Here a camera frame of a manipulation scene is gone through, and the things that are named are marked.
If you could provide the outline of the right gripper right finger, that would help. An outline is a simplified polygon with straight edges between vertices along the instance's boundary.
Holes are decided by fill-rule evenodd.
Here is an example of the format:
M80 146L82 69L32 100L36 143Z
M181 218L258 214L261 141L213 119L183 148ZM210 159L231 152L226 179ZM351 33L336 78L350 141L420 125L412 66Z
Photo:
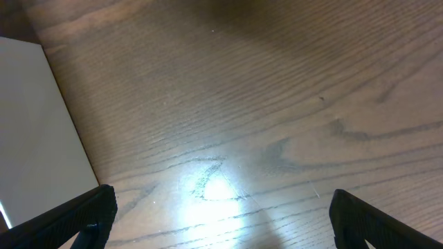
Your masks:
M338 249L442 249L442 243L342 189L334 191L329 218Z

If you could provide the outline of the white cardboard box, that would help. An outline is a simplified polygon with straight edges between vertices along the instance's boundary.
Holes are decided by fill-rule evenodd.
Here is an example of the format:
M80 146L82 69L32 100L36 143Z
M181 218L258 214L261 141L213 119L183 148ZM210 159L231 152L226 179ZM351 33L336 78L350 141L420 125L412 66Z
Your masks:
M1 214L7 226L97 186L42 47L1 38Z

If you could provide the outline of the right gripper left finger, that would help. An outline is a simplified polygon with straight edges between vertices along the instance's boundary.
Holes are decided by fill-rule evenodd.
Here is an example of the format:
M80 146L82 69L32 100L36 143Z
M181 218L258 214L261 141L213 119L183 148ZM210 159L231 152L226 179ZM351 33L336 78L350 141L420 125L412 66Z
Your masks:
M118 210L114 188L100 185L52 210L1 233L1 249L103 249Z

